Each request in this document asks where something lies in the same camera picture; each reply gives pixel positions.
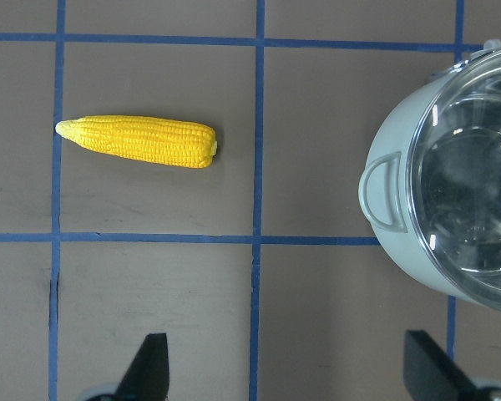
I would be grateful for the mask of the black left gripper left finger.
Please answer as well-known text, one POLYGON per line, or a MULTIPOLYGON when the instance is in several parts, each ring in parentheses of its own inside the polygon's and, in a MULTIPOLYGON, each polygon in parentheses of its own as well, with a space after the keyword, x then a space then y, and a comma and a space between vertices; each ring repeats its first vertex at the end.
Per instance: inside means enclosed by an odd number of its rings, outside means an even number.
POLYGON ((147 335, 119 383, 114 400, 167 399, 169 353, 165 333, 147 335))

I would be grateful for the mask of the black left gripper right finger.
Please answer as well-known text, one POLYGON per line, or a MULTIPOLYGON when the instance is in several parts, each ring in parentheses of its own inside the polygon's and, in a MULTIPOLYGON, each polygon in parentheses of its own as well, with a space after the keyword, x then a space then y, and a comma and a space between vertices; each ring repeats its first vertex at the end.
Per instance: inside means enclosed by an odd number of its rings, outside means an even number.
POLYGON ((412 400, 489 400, 422 330, 405 333, 403 382, 412 400))

